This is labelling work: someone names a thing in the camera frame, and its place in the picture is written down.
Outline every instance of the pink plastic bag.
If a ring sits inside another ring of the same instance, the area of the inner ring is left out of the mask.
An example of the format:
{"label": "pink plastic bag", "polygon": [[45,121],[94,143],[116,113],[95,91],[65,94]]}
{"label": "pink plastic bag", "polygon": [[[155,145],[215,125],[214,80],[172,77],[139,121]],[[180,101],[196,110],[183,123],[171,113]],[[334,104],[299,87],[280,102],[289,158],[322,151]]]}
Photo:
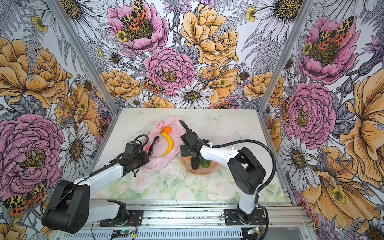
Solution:
{"label": "pink plastic bag", "polygon": [[[165,126],[169,126],[171,128],[168,136],[172,139],[173,149],[167,153],[164,157],[161,155],[165,153],[168,149],[168,141],[161,135],[160,132],[163,131]],[[180,151],[180,145],[182,144],[181,136],[185,133],[185,129],[181,126],[178,117],[167,118],[158,124],[156,124],[151,132],[148,134],[149,141],[145,146],[144,150],[148,152],[151,144],[156,136],[160,136],[159,142],[153,145],[153,153],[149,157],[149,163],[142,166],[146,172],[158,171],[165,167],[167,163],[169,163],[174,156]]]}

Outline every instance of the orange spotted butterfly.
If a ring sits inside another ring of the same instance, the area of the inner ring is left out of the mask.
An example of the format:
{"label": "orange spotted butterfly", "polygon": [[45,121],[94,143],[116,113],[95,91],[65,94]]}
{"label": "orange spotted butterfly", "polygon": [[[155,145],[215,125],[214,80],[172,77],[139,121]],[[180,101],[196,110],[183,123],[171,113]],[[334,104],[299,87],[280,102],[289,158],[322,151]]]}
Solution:
{"label": "orange spotted butterfly", "polygon": [[138,30],[143,20],[148,19],[148,9],[144,7],[142,0],[135,0],[131,15],[121,17],[120,21],[132,30]]}
{"label": "orange spotted butterfly", "polygon": [[145,80],[143,82],[143,86],[145,88],[149,88],[149,90],[153,93],[162,93],[165,90],[165,88],[160,87],[160,86],[156,86],[155,84],[153,84],[153,82],[147,77],[145,78]]}
{"label": "orange spotted butterfly", "polygon": [[9,215],[17,217],[21,215],[26,208],[33,208],[41,203],[47,195],[47,182],[39,183],[35,189],[26,196],[14,196],[4,201],[4,206],[10,210]]}
{"label": "orange spotted butterfly", "polygon": [[289,116],[288,116],[289,100],[287,99],[282,101],[281,107],[283,108],[283,111],[281,112],[281,120],[284,123],[289,124]]}
{"label": "orange spotted butterfly", "polygon": [[354,16],[350,16],[338,29],[332,32],[326,30],[319,32],[319,49],[324,51],[328,47],[332,48],[335,44],[341,45],[349,37],[349,30],[354,18]]}

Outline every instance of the black mounting plate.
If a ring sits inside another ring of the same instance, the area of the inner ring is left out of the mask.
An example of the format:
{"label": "black mounting plate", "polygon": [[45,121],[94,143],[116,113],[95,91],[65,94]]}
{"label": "black mounting plate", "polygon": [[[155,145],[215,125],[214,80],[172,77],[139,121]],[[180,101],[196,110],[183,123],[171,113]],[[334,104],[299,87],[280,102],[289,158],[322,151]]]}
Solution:
{"label": "black mounting plate", "polygon": [[133,227],[134,224],[129,218],[132,218],[136,226],[141,226],[141,221],[143,217],[143,210],[127,210],[128,214],[128,221],[124,225],[116,225],[115,223],[111,222],[109,219],[100,221],[101,227]]}
{"label": "black mounting plate", "polygon": [[[224,209],[224,215],[225,215],[225,224],[227,226],[243,225],[239,220],[237,209]],[[265,219],[265,212],[263,209],[256,209],[255,214],[251,218],[249,225],[261,225],[260,220],[258,218],[261,219],[262,224],[265,227],[266,219]]]}

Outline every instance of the banana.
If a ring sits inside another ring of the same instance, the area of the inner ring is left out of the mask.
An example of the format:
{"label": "banana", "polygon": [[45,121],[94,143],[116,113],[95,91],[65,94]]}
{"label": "banana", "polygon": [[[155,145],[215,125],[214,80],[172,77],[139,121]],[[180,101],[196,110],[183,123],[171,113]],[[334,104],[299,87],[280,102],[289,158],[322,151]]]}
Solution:
{"label": "banana", "polygon": [[165,137],[165,139],[167,139],[168,141],[168,149],[165,153],[163,153],[161,156],[165,156],[167,153],[169,153],[172,148],[173,148],[173,142],[172,142],[172,139],[168,136],[168,134],[166,134],[165,132],[161,132],[161,135],[163,135],[163,137]]}

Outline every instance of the green vegetable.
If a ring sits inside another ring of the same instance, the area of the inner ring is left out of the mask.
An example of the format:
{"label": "green vegetable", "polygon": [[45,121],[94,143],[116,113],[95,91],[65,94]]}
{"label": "green vegetable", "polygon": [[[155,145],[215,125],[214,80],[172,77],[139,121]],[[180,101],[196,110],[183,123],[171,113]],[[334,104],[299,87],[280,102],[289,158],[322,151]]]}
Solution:
{"label": "green vegetable", "polygon": [[201,159],[201,161],[200,161],[200,165],[201,165],[203,168],[207,168],[207,167],[209,167],[209,160]]}

